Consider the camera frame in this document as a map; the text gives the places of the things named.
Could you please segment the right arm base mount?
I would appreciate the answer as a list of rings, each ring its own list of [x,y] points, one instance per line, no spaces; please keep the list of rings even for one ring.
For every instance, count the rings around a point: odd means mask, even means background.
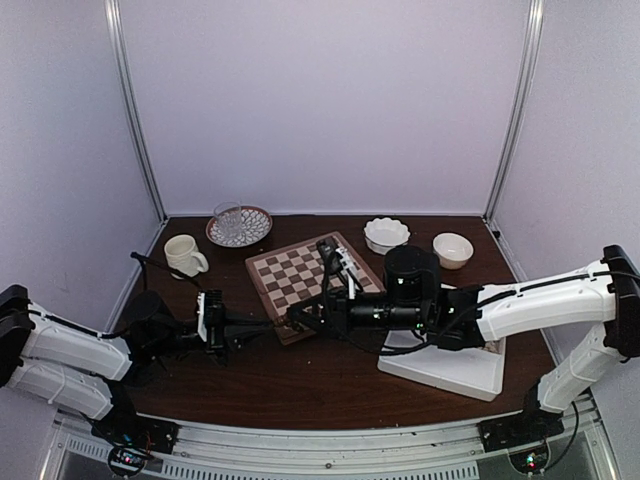
[[[484,420],[478,424],[485,453],[506,450],[511,466],[529,476],[551,464],[548,439],[564,432],[560,414],[525,414]]]

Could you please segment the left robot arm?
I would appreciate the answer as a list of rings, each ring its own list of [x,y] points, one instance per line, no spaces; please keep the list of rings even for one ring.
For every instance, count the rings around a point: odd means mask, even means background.
[[[231,352],[272,329],[227,310],[218,290],[197,295],[196,317],[180,321],[152,290],[125,311],[128,325],[105,333],[60,318],[21,285],[1,293],[1,383],[74,410],[115,446],[169,453],[178,426],[137,413],[127,390],[150,381],[163,358],[192,351],[226,365]]]

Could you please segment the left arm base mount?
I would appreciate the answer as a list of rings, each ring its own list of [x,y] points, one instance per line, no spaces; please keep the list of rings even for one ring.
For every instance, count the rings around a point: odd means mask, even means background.
[[[171,454],[179,426],[170,421],[118,414],[102,420],[86,418],[91,433],[111,445],[107,466],[117,476],[130,478],[142,472],[157,454]]]

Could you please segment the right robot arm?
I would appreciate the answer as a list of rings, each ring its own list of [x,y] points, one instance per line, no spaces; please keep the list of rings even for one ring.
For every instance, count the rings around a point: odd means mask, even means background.
[[[384,289],[366,292],[349,254],[332,239],[317,244],[325,278],[317,295],[291,305],[288,318],[315,332],[351,340],[357,330],[382,331],[379,368],[414,382],[472,393],[478,351],[526,331],[588,322],[591,330],[569,357],[527,392],[519,413],[480,423],[487,449],[535,442],[563,429],[574,400],[617,362],[639,354],[639,273],[611,245],[586,267],[539,281],[445,288],[438,257],[411,245],[384,258]]]

